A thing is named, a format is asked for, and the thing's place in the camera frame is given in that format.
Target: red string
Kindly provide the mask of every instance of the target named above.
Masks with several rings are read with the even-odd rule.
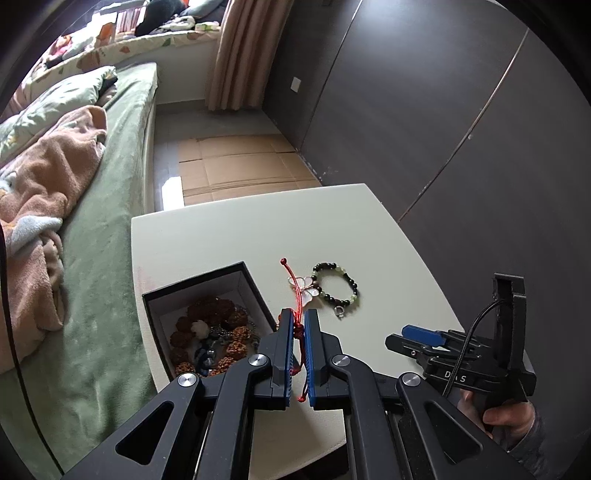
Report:
[[[296,301],[297,301],[297,310],[294,311],[293,309],[291,309],[291,311],[294,314],[294,338],[296,338],[300,342],[300,364],[299,364],[299,366],[291,369],[290,374],[293,377],[294,375],[297,375],[298,373],[301,372],[301,366],[304,365],[304,363],[306,363],[306,347],[304,346],[304,326],[301,324],[303,306],[301,304],[300,286],[298,285],[296,276],[294,275],[290,266],[287,264],[286,258],[281,259],[281,265],[283,265],[285,267],[285,269],[289,272],[290,277],[293,280],[294,285],[296,287],[295,288],[295,297],[296,297]],[[298,397],[298,399],[297,399],[297,401],[300,403],[303,403],[306,401],[306,395],[308,393],[307,384],[308,384],[308,382],[307,382],[307,378],[306,378],[306,383],[304,384],[304,388],[302,390],[301,396]]]

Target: dark wardrobe door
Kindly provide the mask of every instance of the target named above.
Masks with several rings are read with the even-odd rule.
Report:
[[[525,30],[484,0],[363,0],[303,156],[323,185],[366,183],[398,218],[470,127]]]
[[[361,0],[295,0],[265,90],[263,111],[296,147]],[[301,80],[297,93],[294,77]]]
[[[464,327],[490,301],[493,272],[525,277],[554,473],[591,429],[589,132],[589,104],[530,32],[471,139],[400,224]]]

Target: black cord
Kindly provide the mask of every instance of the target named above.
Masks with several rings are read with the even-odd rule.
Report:
[[[43,433],[37,423],[37,418],[33,413],[33,407],[31,407],[31,401],[29,400],[29,395],[27,393],[27,388],[25,387],[25,379],[22,377],[21,371],[21,364],[18,361],[17,356],[17,347],[14,344],[14,334],[12,332],[12,320],[10,318],[10,308],[8,305],[8,263],[7,263],[7,254],[6,254],[6,240],[4,238],[4,230],[2,229],[2,225],[0,225],[0,295],[2,298],[2,309],[4,311],[4,321],[6,322],[6,330],[8,332],[8,343],[10,345],[10,353],[12,353],[12,361],[14,362],[14,368],[17,370],[18,382],[21,385],[21,393],[22,397],[25,400],[25,404],[27,405],[27,411],[29,412],[29,416],[31,417],[31,421],[33,422],[33,426],[37,431],[37,435],[39,435],[39,439],[41,440],[45,450],[49,453],[51,460],[53,463],[56,464],[57,469],[60,471],[62,475],[64,475],[64,470],[60,465],[60,462],[57,461],[56,456],[51,451],[51,448],[47,444]]]
[[[468,330],[468,333],[466,334],[466,339],[464,340],[464,345],[462,345],[462,350],[460,351],[460,355],[457,357],[456,364],[453,366],[452,374],[450,375],[449,379],[447,380],[447,384],[445,386],[445,389],[443,390],[443,396],[445,398],[447,398],[449,396],[449,392],[451,392],[451,390],[452,390],[453,383],[455,382],[455,379],[457,377],[457,373],[459,372],[460,367],[462,366],[462,362],[464,361],[464,356],[466,355],[466,352],[468,350],[468,346],[470,345],[470,340],[472,340],[472,336],[474,335],[474,331],[476,330],[476,327],[478,327],[478,324],[486,316],[487,313],[489,313],[493,308],[498,307],[502,303],[507,303],[507,301],[506,300],[495,300],[494,302],[489,304],[487,307],[485,307],[485,309],[482,310],[478,314],[478,317],[476,317],[476,320],[474,320],[474,323],[472,323],[472,326],[470,327],[470,329]]]

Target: white flower charm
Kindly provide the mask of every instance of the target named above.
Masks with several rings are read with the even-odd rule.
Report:
[[[305,307],[307,303],[310,303],[314,299],[314,297],[320,295],[320,292],[312,286],[313,280],[311,277],[296,277],[295,279],[300,288],[301,306]],[[287,280],[289,280],[291,288],[295,290],[296,285],[294,284],[293,279],[290,277]]]

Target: mattress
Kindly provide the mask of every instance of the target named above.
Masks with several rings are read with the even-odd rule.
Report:
[[[155,394],[135,309],[130,225],[133,216],[151,209],[156,64],[127,67],[118,75],[118,92],[105,106],[103,160],[59,232],[64,328],[48,333],[22,362],[41,430],[64,470]],[[59,478],[33,429],[14,370],[0,376],[0,392],[0,423],[20,457],[38,480]]]

